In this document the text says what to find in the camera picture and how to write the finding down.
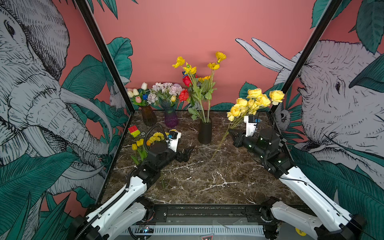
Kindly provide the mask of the yellow carnation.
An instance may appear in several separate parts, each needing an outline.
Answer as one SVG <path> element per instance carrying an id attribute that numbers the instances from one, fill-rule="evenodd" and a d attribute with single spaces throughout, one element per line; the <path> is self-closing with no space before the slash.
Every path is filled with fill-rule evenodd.
<path id="1" fill-rule="evenodd" d="M 147 142 L 146 142 L 146 145 L 147 146 L 151 146 L 152 144 L 154 144 L 155 142 L 158 142 L 160 141 L 161 139 L 159 139 L 158 137 L 150 137 Z"/>
<path id="2" fill-rule="evenodd" d="M 159 141 L 163 141 L 165 139 L 165 136 L 164 134 L 160 133 L 160 132 L 156 132 L 153 134 L 153 136 L 151 137 L 151 139 L 154 141 L 154 142 L 159 142 Z"/>

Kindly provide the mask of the purple glass vase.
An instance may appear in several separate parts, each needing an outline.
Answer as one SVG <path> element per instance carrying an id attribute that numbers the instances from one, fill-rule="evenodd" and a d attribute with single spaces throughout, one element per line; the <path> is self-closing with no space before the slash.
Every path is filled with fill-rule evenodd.
<path id="1" fill-rule="evenodd" d="M 179 124 L 179 118 L 177 116 L 176 110 L 172 107 L 164 108 L 165 112 L 165 125 L 168 128 L 175 128 Z"/>

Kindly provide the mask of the yellow rose bunch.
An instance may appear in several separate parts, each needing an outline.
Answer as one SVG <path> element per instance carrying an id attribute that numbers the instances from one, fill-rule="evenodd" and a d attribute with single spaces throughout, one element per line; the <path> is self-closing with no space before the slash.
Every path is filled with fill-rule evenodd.
<path id="1" fill-rule="evenodd" d="M 269 95 L 263 94 L 261 89 L 248 90 L 245 99 L 238 98 L 236 104 L 227 112 L 227 118 L 230 121 L 228 128 L 223 135 L 218 148 L 215 150 L 212 159 L 220 150 L 225 138 L 229 135 L 229 130 L 235 129 L 244 122 L 244 117 L 254 116 L 258 110 L 269 108 L 270 105 L 278 105 L 283 102 L 285 94 L 283 91 L 270 91 Z"/>

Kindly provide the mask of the brown ribbed glass vase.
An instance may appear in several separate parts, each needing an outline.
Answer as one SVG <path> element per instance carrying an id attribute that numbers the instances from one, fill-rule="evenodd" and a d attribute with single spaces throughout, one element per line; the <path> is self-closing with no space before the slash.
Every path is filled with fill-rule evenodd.
<path id="1" fill-rule="evenodd" d="M 141 106 L 141 113 L 146 126 L 152 127 L 157 123 L 157 117 L 150 106 Z"/>

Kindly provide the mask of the yellow poppy spray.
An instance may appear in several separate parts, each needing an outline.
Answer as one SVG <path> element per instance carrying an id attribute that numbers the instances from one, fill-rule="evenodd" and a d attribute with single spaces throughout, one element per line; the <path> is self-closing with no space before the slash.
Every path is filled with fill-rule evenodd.
<path id="1" fill-rule="evenodd" d="M 227 56 L 222 52 L 216 52 L 217 61 L 215 63 L 208 63 L 208 68 L 211 70 L 209 76 L 198 78 L 199 83 L 202 86 L 206 86 L 207 89 L 212 89 L 214 86 L 214 75 L 216 71 L 220 68 L 222 61 L 227 59 Z"/>
<path id="2" fill-rule="evenodd" d="M 192 67 L 182 57 L 178 57 L 176 60 L 176 63 L 174 65 L 172 65 L 172 67 L 175 69 L 177 69 L 177 68 L 183 69 L 183 72 L 185 72 L 186 74 L 191 76 L 191 78 L 193 77 L 192 75 L 197 73 L 197 68 Z M 192 96 L 194 97 L 195 102 L 202 101 L 204 98 L 203 97 L 203 90 L 201 88 L 201 84 L 199 83 L 198 77 L 197 77 L 196 82 L 193 80 L 193 90 L 194 90 L 194 93 Z"/>

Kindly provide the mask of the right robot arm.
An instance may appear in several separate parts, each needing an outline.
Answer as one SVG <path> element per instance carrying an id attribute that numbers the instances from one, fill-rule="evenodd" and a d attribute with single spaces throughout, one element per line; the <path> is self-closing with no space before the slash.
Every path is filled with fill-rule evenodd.
<path id="1" fill-rule="evenodd" d="M 236 129 L 229 130 L 229 134 L 235 147 L 244 147 L 259 157 L 264 169 L 289 187 L 314 213 L 309 215 L 271 198 L 260 209 L 265 222 L 285 222 L 315 240 L 359 239 L 366 224 L 364 217 L 351 215 L 311 182 L 284 150 L 286 139 L 274 129 L 263 129 L 258 139 Z"/>

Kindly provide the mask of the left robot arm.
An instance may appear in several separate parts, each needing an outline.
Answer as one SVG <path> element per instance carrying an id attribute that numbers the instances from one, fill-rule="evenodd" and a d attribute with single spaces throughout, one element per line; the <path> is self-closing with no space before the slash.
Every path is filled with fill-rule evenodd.
<path id="1" fill-rule="evenodd" d="M 86 217 L 76 217 L 69 227 L 68 240 L 114 240 L 138 222 L 151 221 L 154 203 L 144 193 L 156 183 L 161 171 L 172 161 L 188 162 L 194 146 L 178 150 L 182 134 L 152 126 L 143 140 L 147 157 L 127 176 L 126 184 L 108 201 Z"/>

